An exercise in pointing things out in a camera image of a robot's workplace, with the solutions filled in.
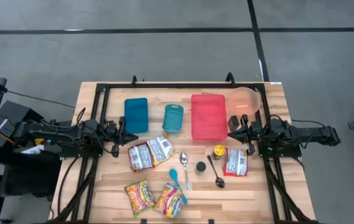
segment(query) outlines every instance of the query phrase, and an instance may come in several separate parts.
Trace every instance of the colorful packaging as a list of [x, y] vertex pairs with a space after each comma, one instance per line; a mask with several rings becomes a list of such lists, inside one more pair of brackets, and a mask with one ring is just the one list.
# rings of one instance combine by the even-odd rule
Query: colorful packaging
[[170, 183], [165, 185], [154, 209], [170, 218], [175, 218], [182, 206], [182, 191]]
[[128, 156], [133, 171], [154, 167], [153, 157], [146, 142], [129, 148]]
[[226, 149], [224, 175], [243, 176], [247, 175], [248, 160], [247, 152], [237, 149]]
[[151, 150], [154, 165], [157, 166], [174, 155], [172, 145], [165, 134], [146, 142]]
[[141, 180], [126, 186], [124, 190], [129, 197], [129, 202], [131, 204], [134, 217], [136, 217], [139, 212], [147, 208], [151, 208], [156, 204], [153, 200], [152, 193], [149, 190], [147, 180]]

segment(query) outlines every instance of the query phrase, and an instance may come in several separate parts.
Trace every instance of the wooden tabletop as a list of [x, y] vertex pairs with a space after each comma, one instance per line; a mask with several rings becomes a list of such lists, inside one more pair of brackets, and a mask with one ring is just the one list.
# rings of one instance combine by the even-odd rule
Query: wooden tabletop
[[[76, 119], [77, 114], [84, 107], [87, 110], [83, 116], [83, 120], [90, 118], [96, 84], [97, 82], [82, 83], [73, 120]], [[290, 121], [282, 85], [280, 83], [265, 83], [265, 87], [271, 114], [277, 114], [282, 119]], [[258, 151], [249, 157], [248, 175], [246, 177], [223, 176], [223, 172], [221, 171], [223, 159], [213, 161], [218, 175], [225, 181], [225, 188], [220, 189], [215, 185], [215, 174], [211, 170], [206, 156], [211, 154], [214, 146], [217, 144], [242, 150], [246, 149], [246, 146], [229, 137], [224, 141], [192, 140], [190, 126], [191, 95], [216, 93], [228, 96], [230, 91], [231, 89], [215, 88], [111, 89], [106, 119], [118, 121], [119, 117], [124, 115], [124, 101], [126, 99], [145, 97], [148, 99], [149, 104], [149, 131], [144, 134], [138, 134], [139, 139], [137, 141], [120, 147], [118, 158], [105, 153], [99, 159], [94, 196], [91, 204], [90, 223], [139, 223], [142, 218], [147, 219], [148, 223], [208, 223], [208, 219], [214, 219], [216, 223], [272, 223], [272, 210], [269, 202], [264, 165], [263, 160], [258, 156]], [[167, 104], [172, 103], [184, 107], [184, 123], [181, 132], [169, 135], [175, 152], [174, 157], [161, 163], [154, 169], [133, 172], [129, 167], [127, 149], [134, 144], [153, 139], [163, 133], [164, 108]], [[100, 111], [99, 108], [96, 115], [97, 118], [100, 116]], [[227, 115], [228, 118], [231, 115], [228, 109]], [[249, 119], [254, 121], [255, 117], [251, 116]], [[105, 145], [109, 150], [111, 146], [111, 143]], [[185, 189], [184, 169], [179, 162], [181, 152], [186, 152], [189, 157], [187, 169], [192, 184], [191, 190]], [[55, 211], [57, 209], [60, 182], [72, 160], [73, 158], [68, 158], [62, 162], [58, 185], [52, 203], [52, 209]], [[208, 167], [203, 175], [196, 175], [194, 172], [195, 165], [199, 161], [205, 162]], [[281, 164], [287, 192], [305, 215], [309, 218], [315, 218], [303, 168], [290, 158], [281, 158]], [[76, 191], [80, 166], [81, 159], [76, 161], [66, 178], [62, 190], [62, 208], [66, 206]], [[169, 177], [170, 169], [176, 169], [179, 173], [180, 185], [188, 198], [188, 205], [182, 205], [177, 219], [167, 218], [153, 209], [148, 209], [140, 213], [138, 218], [133, 218], [133, 212], [131, 211], [124, 187], [131, 182], [147, 179], [150, 190], [157, 200], [164, 185], [167, 182], [172, 183]], [[80, 202], [80, 219], [83, 216], [85, 198], [85, 195], [83, 195]], [[284, 218], [279, 194], [277, 194], [277, 199], [280, 216]]]

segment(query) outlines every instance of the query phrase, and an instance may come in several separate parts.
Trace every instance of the black metal frame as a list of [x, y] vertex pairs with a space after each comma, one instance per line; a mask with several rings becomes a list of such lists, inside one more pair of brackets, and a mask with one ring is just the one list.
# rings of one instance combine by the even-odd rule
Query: black metal frame
[[[96, 117], [96, 112], [98, 109], [99, 105], [99, 97], [102, 91], [105, 92], [104, 95], [104, 100], [102, 102], [102, 110], [100, 113], [100, 120], [99, 123], [103, 124], [105, 122], [105, 116], [106, 116], [106, 111], [108, 107], [108, 99], [109, 99], [109, 94], [110, 94], [110, 89], [112, 88], [238, 88], [238, 87], [248, 87], [253, 89], [254, 91], [258, 91], [261, 94], [261, 99], [263, 102], [263, 108], [264, 108], [264, 114], [265, 117], [268, 118], [270, 116], [269, 112], [269, 106], [268, 106], [268, 101], [266, 98], [266, 91], [265, 91], [265, 86], [263, 83], [236, 83], [235, 79], [233, 78], [233, 75], [229, 73], [226, 77], [226, 82], [225, 83], [136, 83], [137, 78], [133, 76], [133, 80], [131, 83], [100, 83], [97, 84], [96, 90], [95, 90], [95, 97], [94, 97], [94, 104], [92, 107], [92, 112], [91, 112], [91, 119], [95, 119]], [[261, 121], [261, 114], [259, 111], [256, 112], [256, 119], [262, 124]], [[284, 183], [283, 179], [283, 173], [282, 173], [282, 166], [280, 163], [280, 160], [278, 157], [274, 157], [274, 163], [275, 163], [275, 168], [276, 168], [276, 176], [274, 175], [272, 169], [271, 169], [271, 164], [268, 158], [263, 158], [264, 160], [264, 166], [265, 166], [265, 171], [267, 175], [267, 184], [268, 184], [268, 191], [269, 191], [269, 198], [271, 201], [271, 208], [272, 208], [272, 215], [275, 223], [292, 223], [292, 216], [291, 216], [291, 210], [293, 213], [299, 217], [304, 217], [300, 219], [297, 217], [297, 219], [302, 222], [311, 222], [311, 220], [307, 219], [304, 214], [300, 212], [300, 210], [296, 207], [294, 202], [291, 200], [291, 198], [288, 196], [286, 192], [286, 186]], [[87, 159], [84, 158], [82, 162], [82, 166], [80, 168], [80, 176], [78, 178], [78, 186], [77, 188], [79, 189], [82, 186], [83, 179], [85, 176], [85, 171], [86, 171], [86, 165], [87, 165]], [[93, 188], [95, 184], [95, 173], [96, 173], [96, 167], [98, 165], [98, 158], [93, 159], [93, 163], [91, 169], [94, 169], [93, 172], [93, 177], [90, 181], [90, 184], [88, 186], [88, 194], [86, 197], [86, 204], [85, 204], [85, 209], [84, 209], [84, 221], [88, 221], [90, 217], [90, 210], [91, 210], [91, 203], [92, 203], [92, 196], [93, 196]], [[276, 201], [276, 194], [274, 191], [274, 186], [277, 188], [277, 190], [281, 193], [282, 195], [282, 202], [283, 202], [283, 208], [284, 208], [284, 215], [286, 220], [281, 220], [279, 218], [279, 211], [277, 208], [277, 201]], [[72, 213], [72, 220], [76, 220], [78, 215], [78, 203], [73, 209]]]

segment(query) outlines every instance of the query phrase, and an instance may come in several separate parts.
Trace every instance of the metal spoon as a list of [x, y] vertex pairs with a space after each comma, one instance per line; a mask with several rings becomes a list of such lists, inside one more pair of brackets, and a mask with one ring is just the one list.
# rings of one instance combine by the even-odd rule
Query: metal spoon
[[181, 156], [179, 157], [179, 161], [181, 161], [182, 165], [184, 165], [186, 188], [187, 190], [190, 190], [190, 182], [188, 179], [188, 172], [187, 172], [188, 155], [184, 152], [181, 153]]
[[207, 159], [210, 162], [210, 164], [212, 165], [214, 173], [215, 173], [215, 176], [217, 177], [215, 179], [215, 184], [217, 186], [221, 187], [221, 188], [224, 188], [225, 187], [225, 182], [224, 182], [224, 180], [222, 178], [218, 177], [217, 172], [215, 172], [215, 168], [214, 168], [214, 165], [213, 165], [212, 157], [211, 156], [207, 156]]

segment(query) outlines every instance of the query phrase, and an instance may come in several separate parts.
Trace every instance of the food package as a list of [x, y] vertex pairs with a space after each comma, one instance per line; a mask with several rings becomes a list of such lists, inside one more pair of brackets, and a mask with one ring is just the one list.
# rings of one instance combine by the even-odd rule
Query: food package
[[134, 217], [136, 217], [139, 212], [151, 208], [156, 204], [153, 200], [152, 193], [149, 190], [147, 180], [132, 183], [124, 189], [129, 197]]
[[151, 150], [154, 165], [157, 166], [174, 155], [172, 145], [165, 134], [158, 136], [155, 139], [147, 141]]
[[182, 206], [182, 191], [170, 183], [165, 185], [159, 200], [157, 201], [154, 209], [161, 214], [171, 218], [175, 218]]
[[237, 149], [226, 149], [224, 175], [243, 176], [247, 175], [248, 160], [247, 152]]
[[146, 142], [129, 148], [128, 156], [133, 171], [154, 167], [153, 157]]
[[165, 135], [148, 140], [128, 150], [130, 166], [133, 171], [159, 165], [174, 155], [170, 141]]

